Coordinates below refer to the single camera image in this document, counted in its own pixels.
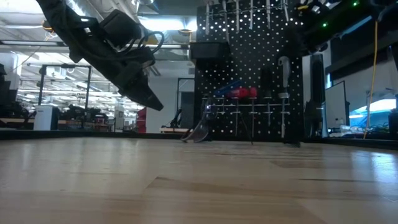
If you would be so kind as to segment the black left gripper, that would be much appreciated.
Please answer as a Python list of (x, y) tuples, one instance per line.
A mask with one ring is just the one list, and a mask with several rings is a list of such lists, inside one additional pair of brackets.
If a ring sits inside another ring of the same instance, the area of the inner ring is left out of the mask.
[(161, 111), (164, 106), (149, 87), (144, 69), (155, 64), (154, 51), (144, 45), (144, 27), (70, 29), (70, 57), (85, 59), (119, 88), (122, 96)]

